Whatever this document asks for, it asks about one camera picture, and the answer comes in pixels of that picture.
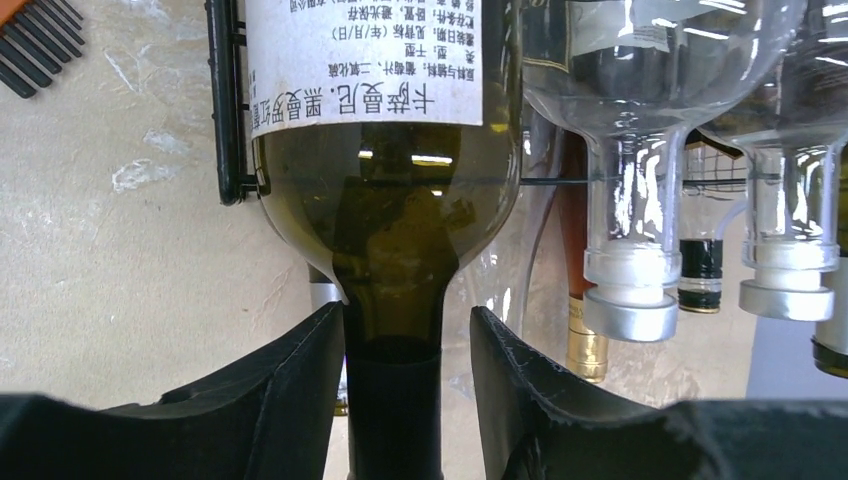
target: comb teeth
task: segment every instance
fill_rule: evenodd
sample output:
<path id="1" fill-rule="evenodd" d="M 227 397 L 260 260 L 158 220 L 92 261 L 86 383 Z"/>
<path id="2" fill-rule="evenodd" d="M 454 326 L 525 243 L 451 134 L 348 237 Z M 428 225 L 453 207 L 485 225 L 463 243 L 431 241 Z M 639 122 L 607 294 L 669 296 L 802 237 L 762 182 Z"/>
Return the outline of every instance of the comb teeth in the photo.
<path id="1" fill-rule="evenodd" d="M 65 0 L 0 0 L 0 82 L 21 98 L 82 57 L 82 15 Z"/>

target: bottle neck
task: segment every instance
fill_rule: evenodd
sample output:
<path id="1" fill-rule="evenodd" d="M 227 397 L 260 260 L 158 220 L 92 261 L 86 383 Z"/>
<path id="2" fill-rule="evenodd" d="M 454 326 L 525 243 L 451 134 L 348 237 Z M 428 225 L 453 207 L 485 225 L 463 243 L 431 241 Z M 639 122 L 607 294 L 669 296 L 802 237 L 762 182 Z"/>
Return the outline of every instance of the bottle neck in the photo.
<path id="1" fill-rule="evenodd" d="M 835 267 L 841 147 L 746 151 L 748 266 L 810 271 Z"/>
<path id="2" fill-rule="evenodd" d="M 588 146 L 580 135 L 567 132 L 565 154 L 560 177 L 587 180 Z M 559 218 L 568 270 L 568 295 L 582 299 L 583 292 L 593 286 L 583 276 L 583 252 L 588 237 L 588 196 L 585 183 L 559 187 Z"/>
<path id="3" fill-rule="evenodd" d="M 609 240 L 676 249 L 685 131 L 600 138 L 589 154 L 589 243 Z"/>
<path id="4" fill-rule="evenodd" d="M 357 303 L 345 307 L 347 330 L 363 315 Z M 353 347 L 346 357 L 348 480 L 441 480 L 441 350 L 409 335 L 380 335 Z"/>

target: wall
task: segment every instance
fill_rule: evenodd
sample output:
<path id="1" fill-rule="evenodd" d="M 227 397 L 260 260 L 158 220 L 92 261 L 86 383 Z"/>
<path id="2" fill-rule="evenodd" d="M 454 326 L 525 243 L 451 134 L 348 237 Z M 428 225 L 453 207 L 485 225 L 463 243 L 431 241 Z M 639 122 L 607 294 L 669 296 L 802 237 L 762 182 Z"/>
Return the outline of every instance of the wall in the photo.
<path id="1" fill-rule="evenodd" d="M 848 400 L 848 380 L 819 371 L 813 323 L 759 318 L 746 396 L 751 399 Z"/>
<path id="2" fill-rule="evenodd" d="M 0 88 L 0 387 L 93 408 L 149 403 L 305 317 L 306 270 L 258 204 L 218 203 L 202 1 L 74 3 L 85 57 L 35 99 Z M 528 315 L 529 341 L 555 357 L 557 228 Z M 740 235 L 736 222 L 728 252 Z M 615 344 L 606 386 L 654 405 L 744 395 L 754 322 L 735 307 L 743 273 L 727 266 L 722 314 L 682 314 L 668 343 Z M 468 374 L 462 297 L 455 285 L 446 307 L 444 464 L 474 479 L 476 412 L 452 380 Z M 327 478 L 344 476 L 344 437 L 339 420 Z"/>

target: wine bottle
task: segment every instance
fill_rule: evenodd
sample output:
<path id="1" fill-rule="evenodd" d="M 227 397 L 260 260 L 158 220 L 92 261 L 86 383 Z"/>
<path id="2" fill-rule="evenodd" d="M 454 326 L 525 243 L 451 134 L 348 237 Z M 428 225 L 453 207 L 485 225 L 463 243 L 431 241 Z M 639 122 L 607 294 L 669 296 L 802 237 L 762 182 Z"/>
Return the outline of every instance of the wine bottle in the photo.
<path id="1" fill-rule="evenodd" d="M 309 268 L 309 296 L 312 300 L 312 310 L 316 311 L 319 308 L 330 302 L 338 302 L 342 300 L 342 295 L 330 277 L 321 273 L 320 270 L 307 264 Z M 347 415 L 347 359 L 342 360 L 342 373 L 339 376 L 339 391 L 336 394 L 336 411 L 337 417 Z"/>
<path id="2" fill-rule="evenodd" d="M 346 300 L 349 478 L 441 479 L 445 290 L 518 190 L 516 3 L 246 6 L 262 204 Z"/>
<path id="3" fill-rule="evenodd" d="M 744 186 L 719 184 L 744 175 L 743 154 L 717 147 L 698 130 L 686 138 L 677 300 L 681 310 L 699 314 L 716 314 L 721 308 L 724 233 L 746 208 Z"/>
<path id="4" fill-rule="evenodd" d="M 848 378 L 848 148 L 843 147 L 840 164 L 836 227 L 839 269 L 822 275 L 822 285 L 833 289 L 833 317 L 816 323 L 813 359 L 822 372 Z"/>
<path id="5" fill-rule="evenodd" d="M 580 135 L 566 132 L 560 176 L 586 180 L 588 148 Z M 583 276 L 583 252 L 587 242 L 588 191 L 585 183 L 563 185 L 559 196 L 560 227 L 568 269 L 568 350 L 565 368 L 592 383 L 607 374 L 609 339 L 583 323 L 583 292 L 593 287 Z"/>
<path id="6" fill-rule="evenodd" d="M 848 12 L 806 2 L 780 63 L 751 95 L 699 127 L 747 157 L 739 306 L 759 317 L 821 322 L 834 291 L 822 274 L 839 267 L 837 158 L 848 134 Z"/>
<path id="7" fill-rule="evenodd" d="M 596 286 L 584 305 L 596 332 L 631 342 L 674 336 L 677 300 L 666 290 L 680 278 L 686 134 L 756 88 L 789 43 L 804 3 L 530 4 L 535 21 L 525 22 L 522 40 L 532 39 L 535 50 L 524 61 L 525 96 L 591 146 L 584 274 Z"/>

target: white label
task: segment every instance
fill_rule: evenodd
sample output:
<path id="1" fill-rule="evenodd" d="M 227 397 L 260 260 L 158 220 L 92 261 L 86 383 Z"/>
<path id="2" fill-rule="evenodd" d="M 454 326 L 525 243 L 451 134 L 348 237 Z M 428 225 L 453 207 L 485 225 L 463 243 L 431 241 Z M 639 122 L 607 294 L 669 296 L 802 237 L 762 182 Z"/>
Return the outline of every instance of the white label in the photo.
<path id="1" fill-rule="evenodd" d="M 309 125 L 483 124 L 481 0 L 247 0 L 252 138 Z"/>
<path id="2" fill-rule="evenodd" d="M 612 47 L 655 48 L 669 52 L 668 29 L 715 7 L 698 0 L 630 0 L 623 2 L 569 2 L 570 55 Z M 678 42 L 685 41 L 683 29 Z"/>

